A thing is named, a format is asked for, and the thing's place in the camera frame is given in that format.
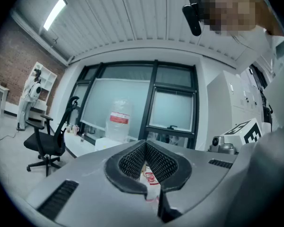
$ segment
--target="vent grille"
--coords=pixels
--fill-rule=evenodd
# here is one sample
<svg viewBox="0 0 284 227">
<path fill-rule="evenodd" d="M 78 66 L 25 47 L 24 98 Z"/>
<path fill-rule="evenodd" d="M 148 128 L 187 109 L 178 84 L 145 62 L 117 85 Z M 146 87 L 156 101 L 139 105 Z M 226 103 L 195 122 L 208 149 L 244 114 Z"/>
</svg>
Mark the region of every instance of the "vent grille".
<svg viewBox="0 0 284 227">
<path fill-rule="evenodd" d="M 225 168 L 228 168 L 228 169 L 230 169 L 231 166 L 232 166 L 232 163 L 230 163 L 230 162 L 219 161 L 219 160 L 215 160 L 215 159 L 210 160 L 208 163 L 213 164 L 215 166 L 225 167 Z"/>
<path fill-rule="evenodd" d="M 54 220 L 78 185 L 79 184 L 77 182 L 65 180 L 38 208 L 38 211 L 45 217 Z"/>
<path fill-rule="evenodd" d="M 176 161 L 147 144 L 146 161 L 159 183 L 173 175 L 178 169 Z"/>
<path fill-rule="evenodd" d="M 141 145 L 133 152 L 122 157 L 119 162 L 120 170 L 130 178 L 138 179 L 141 175 L 141 169 L 145 163 L 145 146 Z"/>
</svg>

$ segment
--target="bottle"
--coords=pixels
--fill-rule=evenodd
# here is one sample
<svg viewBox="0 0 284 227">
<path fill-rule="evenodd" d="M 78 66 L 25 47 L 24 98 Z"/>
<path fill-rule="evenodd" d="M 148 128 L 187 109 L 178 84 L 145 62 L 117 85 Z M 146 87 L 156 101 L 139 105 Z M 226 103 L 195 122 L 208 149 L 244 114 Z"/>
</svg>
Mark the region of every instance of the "bottle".
<svg viewBox="0 0 284 227">
<path fill-rule="evenodd" d="M 84 134 L 81 135 L 81 140 L 80 140 L 80 141 L 81 141 L 81 142 L 84 141 Z"/>
<path fill-rule="evenodd" d="M 67 127 L 66 127 L 66 132 L 67 132 L 67 133 L 71 132 L 71 126 L 70 126 L 70 125 L 67 125 Z"/>
<path fill-rule="evenodd" d="M 105 134 L 111 140 L 126 142 L 129 133 L 132 104 L 127 99 L 116 99 L 106 120 Z"/>
<path fill-rule="evenodd" d="M 64 129 L 66 129 L 66 127 L 67 127 L 67 122 L 65 122 L 64 124 L 63 124 L 63 126 L 62 126 L 62 131 L 64 130 Z"/>
</svg>

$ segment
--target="vr headset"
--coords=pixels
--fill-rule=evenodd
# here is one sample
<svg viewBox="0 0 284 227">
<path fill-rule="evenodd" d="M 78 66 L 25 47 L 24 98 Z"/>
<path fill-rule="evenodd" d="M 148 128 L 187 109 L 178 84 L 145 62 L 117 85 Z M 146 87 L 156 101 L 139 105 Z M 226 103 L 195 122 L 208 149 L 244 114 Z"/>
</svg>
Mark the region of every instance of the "vr headset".
<svg viewBox="0 0 284 227">
<path fill-rule="evenodd" d="M 199 22 L 204 21 L 205 0 L 189 0 L 189 3 L 182 8 L 182 12 L 193 35 L 199 36 L 202 32 Z"/>
</svg>

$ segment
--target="floor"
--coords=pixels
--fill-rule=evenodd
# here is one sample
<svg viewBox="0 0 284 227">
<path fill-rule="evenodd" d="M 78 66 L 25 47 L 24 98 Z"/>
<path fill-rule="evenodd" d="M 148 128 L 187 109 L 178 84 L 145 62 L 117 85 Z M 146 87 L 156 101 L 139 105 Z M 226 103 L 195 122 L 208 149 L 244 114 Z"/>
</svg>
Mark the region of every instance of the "floor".
<svg viewBox="0 0 284 227">
<path fill-rule="evenodd" d="M 0 139 L 6 135 L 14 136 L 17 119 L 14 116 L 4 114 L 0 119 Z M 0 181 L 3 186 L 23 199 L 45 179 L 45 166 L 32 167 L 27 171 L 27 165 L 41 161 L 38 152 L 25 148 L 23 142 L 34 133 L 34 129 L 28 126 L 25 131 L 17 132 L 14 138 L 6 137 L 0 141 Z M 74 158 L 67 152 L 60 157 L 56 164 L 63 166 Z M 50 173 L 57 169 L 50 167 Z"/>
</svg>

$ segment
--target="white cabinet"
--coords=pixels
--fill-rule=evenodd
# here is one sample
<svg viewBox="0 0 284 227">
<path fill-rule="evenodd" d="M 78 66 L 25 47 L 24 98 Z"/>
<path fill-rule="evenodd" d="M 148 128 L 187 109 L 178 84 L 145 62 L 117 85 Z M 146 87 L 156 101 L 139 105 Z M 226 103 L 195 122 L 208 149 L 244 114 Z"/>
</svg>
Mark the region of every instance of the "white cabinet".
<svg viewBox="0 0 284 227">
<path fill-rule="evenodd" d="M 208 130 L 205 150 L 214 136 L 219 136 L 236 125 L 256 118 L 262 122 L 262 99 L 254 86 L 229 72 L 221 72 L 207 85 Z"/>
</svg>

